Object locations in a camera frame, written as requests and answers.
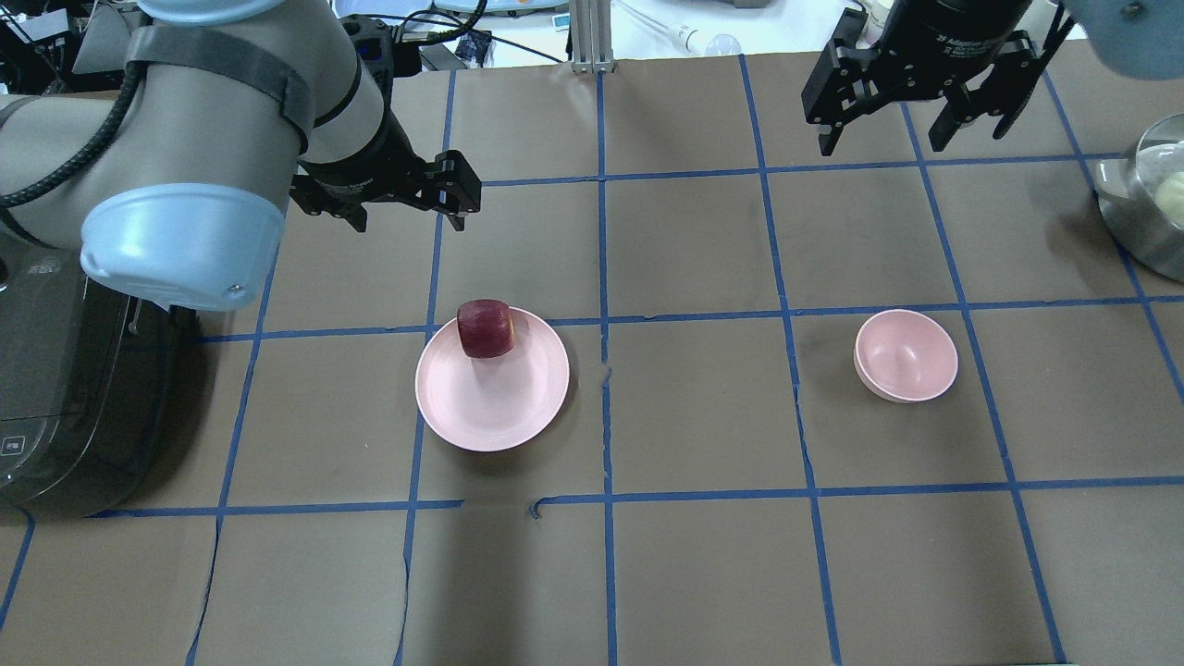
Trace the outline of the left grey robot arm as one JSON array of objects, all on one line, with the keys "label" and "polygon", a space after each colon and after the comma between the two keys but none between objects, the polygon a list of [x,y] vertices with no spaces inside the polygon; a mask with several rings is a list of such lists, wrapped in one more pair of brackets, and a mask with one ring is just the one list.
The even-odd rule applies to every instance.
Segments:
[{"label": "left grey robot arm", "polygon": [[368,203],[481,209],[461,152],[416,154],[390,108],[420,70],[372,18],[326,1],[142,1],[114,100],[4,96],[4,237],[73,252],[88,278],[212,312],[255,301],[290,201],[366,228]]}]

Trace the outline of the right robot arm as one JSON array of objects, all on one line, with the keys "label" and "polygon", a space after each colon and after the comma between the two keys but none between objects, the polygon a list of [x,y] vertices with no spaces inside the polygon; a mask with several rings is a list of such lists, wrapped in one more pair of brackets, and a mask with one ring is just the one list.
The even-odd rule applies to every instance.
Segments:
[{"label": "right robot arm", "polygon": [[884,105],[942,101],[929,145],[946,148],[966,126],[993,117],[1002,139],[1075,27],[1117,75],[1138,81],[1180,77],[1179,1],[1060,1],[1043,41],[1019,21],[1028,1],[895,1],[871,46],[858,45],[870,12],[847,8],[802,90],[821,154],[842,132]]}]

